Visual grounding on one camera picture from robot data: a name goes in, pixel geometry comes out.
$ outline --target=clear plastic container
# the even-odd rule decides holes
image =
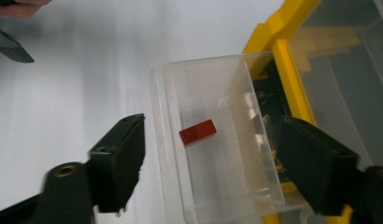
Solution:
[[[261,223],[290,209],[249,74],[269,52],[156,66],[150,91],[168,223]],[[184,147],[179,131],[212,119],[217,133]],[[296,197],[296,207],[305,206]]]
[[[289,40],[316,123],[361,155],[361,169],[383,165],[383,1],[376,3],[322,0]]]

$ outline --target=red block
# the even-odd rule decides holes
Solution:
[[[217,132],[212,119],[206,120],[190,128],[179,132],[183,145],[188,147],[191,144],[201,141],[209,136],[214,135]]]

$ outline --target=transparent plastic bin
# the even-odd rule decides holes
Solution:
[[[383,166],[383,1],[322,0],[289,46],[319,128]]]
[[[289,210],[248,62],[270,52],[157,65],[150,91],[168,223],[261,223]],[[184,147],[179,131],[212,119],[217,133]],[[296,199],[296,207],[305,206]]]

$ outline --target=white table surface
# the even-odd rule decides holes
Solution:
[[[149,70],[240,53],[282,0],[53,0],[4,20],[35,63],[0,53],[0,210],[40,191],[44,174],[88,150],[121,118],[145,113],[146,158],[127,212],[97,223],[165,223]]]

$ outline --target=human hand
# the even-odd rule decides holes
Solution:
[[[29,19],[51,0],[14,0],[16,4],[0,7],[0,16],[7,18]]]

